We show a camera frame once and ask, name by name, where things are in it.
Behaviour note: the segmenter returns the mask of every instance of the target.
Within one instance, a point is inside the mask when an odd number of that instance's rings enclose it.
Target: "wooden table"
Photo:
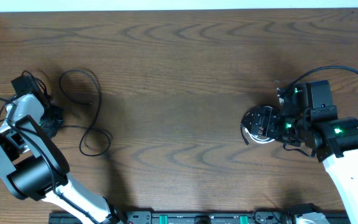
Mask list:
[[[239,125],[251,106],[278,103],[276,87],[323,65],[358,68],[358,9],[0,13],[0,96],[29,70],[87,125],[94,106],[67,101],[60,74],[98,76],[98,126],[114,135],[108,155],[78,151],[83,130],[53,139],[71,173],[123,209],[244,211],[313,202],[343,210],[317,159],[279,143],[246,147]],[[339,116],[358,118],[358,77],[327,71]],[[64,88],[96,100],[91,82],[70,74]],[[88,141],[106,145],[96,134]],[[14,198],[0,181],[0,223],[46,223],[60,208]]]

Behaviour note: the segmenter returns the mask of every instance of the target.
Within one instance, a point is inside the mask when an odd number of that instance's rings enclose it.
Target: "green led indicator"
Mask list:
[[[339,128],[335,128],[334,131],[335,131],[335,134],[339,134],[342,132],[342,130],[340,130]]]

